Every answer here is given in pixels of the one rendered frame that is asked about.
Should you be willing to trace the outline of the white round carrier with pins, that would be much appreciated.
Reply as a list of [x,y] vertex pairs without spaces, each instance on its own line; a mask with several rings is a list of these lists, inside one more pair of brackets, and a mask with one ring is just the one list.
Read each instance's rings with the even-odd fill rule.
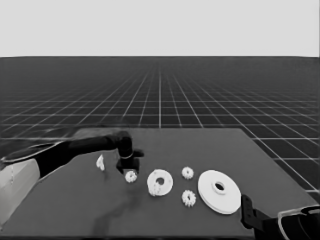
[[147,178],[147,187],[149,192],[149,187],[155,182],[159,183],[161,186],[161,191],[158,196],[164,196],[168,194],[173,188],[173,178],[171,174],[163,169],[155,169],[151,172]]

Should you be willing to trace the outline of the large thick white disc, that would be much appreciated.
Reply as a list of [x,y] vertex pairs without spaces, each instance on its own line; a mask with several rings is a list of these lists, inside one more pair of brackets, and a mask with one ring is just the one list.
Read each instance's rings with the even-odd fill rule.
[[198,192],[206,205],[220,214],[233,214],[241,206],[238,185],[228,175],[216,170],[206,170],[200,174]]

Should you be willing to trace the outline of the small white toothed gear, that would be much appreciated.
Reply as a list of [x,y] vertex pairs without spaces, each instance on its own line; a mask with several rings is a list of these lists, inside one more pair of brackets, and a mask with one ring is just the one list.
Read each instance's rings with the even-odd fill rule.
[[184,179],[190,180],[193,178],[194,176],[194,171],[192,168],[186,166],[182,169],[181,174],[183,176]]
[[125,174],[125,180],[127,183],[133,183],[137,180],[137,173],[134,170],[130,170]]

